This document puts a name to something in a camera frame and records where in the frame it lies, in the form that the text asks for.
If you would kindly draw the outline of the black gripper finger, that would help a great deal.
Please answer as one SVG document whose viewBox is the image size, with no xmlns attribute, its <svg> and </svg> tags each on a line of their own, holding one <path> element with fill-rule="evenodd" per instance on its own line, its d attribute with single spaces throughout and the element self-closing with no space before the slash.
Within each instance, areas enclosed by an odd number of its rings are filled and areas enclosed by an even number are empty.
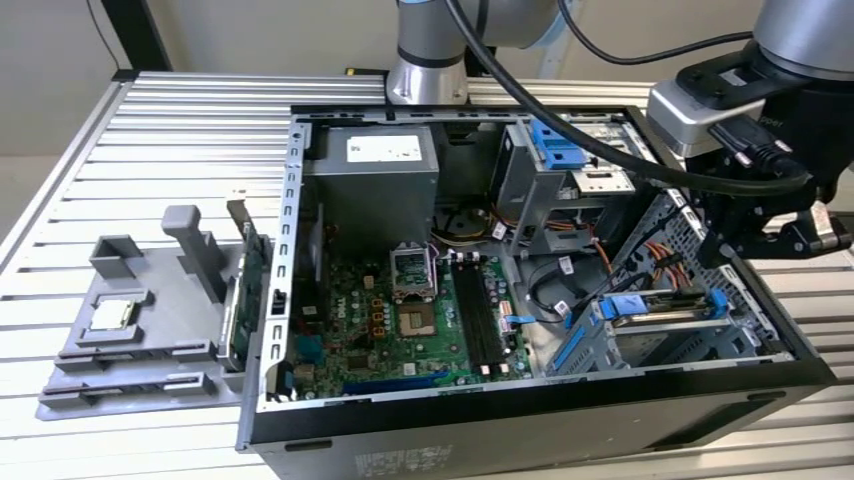
<svg viewBox="0 0 854 480">
<path fill-rule="evenodd" d="M 746 259 L 812 259 L 848 250 L 853 233 L 829 211 L 814 204 L 777 229 L 765 227 L 745 241 Z"/>
<path fill-rule="evenodd" d="M 734 250 L 721 234 L 708 234 L 697 251 L 697 261 L 706 269 L 716 269 L 732 262 Z"/>
</svg>

